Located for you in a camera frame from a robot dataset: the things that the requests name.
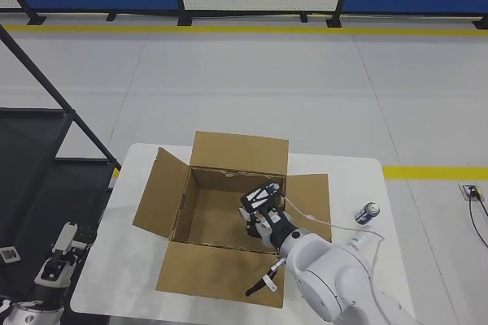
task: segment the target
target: cardboard box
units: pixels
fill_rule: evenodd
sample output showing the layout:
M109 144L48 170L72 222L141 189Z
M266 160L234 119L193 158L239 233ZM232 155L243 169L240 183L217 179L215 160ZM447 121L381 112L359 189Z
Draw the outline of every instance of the cardboard box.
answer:
M275 181L300 210L330 220L327 175L288 176L287 158L286 140L224 133L197 132L190 166L159 148L133 221L170 240L155 289L281 308L283 269L276 292L244 294L277 258L247 235L238 208L244 193ZM286 211L298 228L330 239L329 226Z

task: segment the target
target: gray floor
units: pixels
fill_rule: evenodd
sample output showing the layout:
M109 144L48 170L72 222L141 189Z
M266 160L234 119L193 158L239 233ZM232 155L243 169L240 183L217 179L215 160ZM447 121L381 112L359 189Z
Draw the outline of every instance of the gray floor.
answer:
M100 24L94 17L59 22ZM399 21L379 26L386 24L408 28ZM191 145L194 132L206 130L282 137L292 152L371 157L383 165L488 166L488 38L13 37L121 162L133 143ZM57 107L1 43L0 106ZM101 157L79 129L59 155ZM488 182L478 184L488 207ZM488 252L457 182L388 180L387 187L417 318L488 324ZM488 238L486 220L474 212Z

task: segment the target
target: wall outlet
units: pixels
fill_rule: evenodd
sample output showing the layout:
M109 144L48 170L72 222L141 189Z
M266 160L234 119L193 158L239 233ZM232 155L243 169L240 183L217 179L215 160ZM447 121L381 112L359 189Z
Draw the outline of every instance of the wall outlet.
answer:
M475 184L464 184L464 183L459 183L459 189L461 190L461 193L463 194L464 200L465 201L470 201L470 188L472 186L475 186L477 191L479 192L479 195L481 195L481 201L485 201L485 197L482 196L482 191L481 188L479 188ZM477 201L476 197L472 197L472 201Z

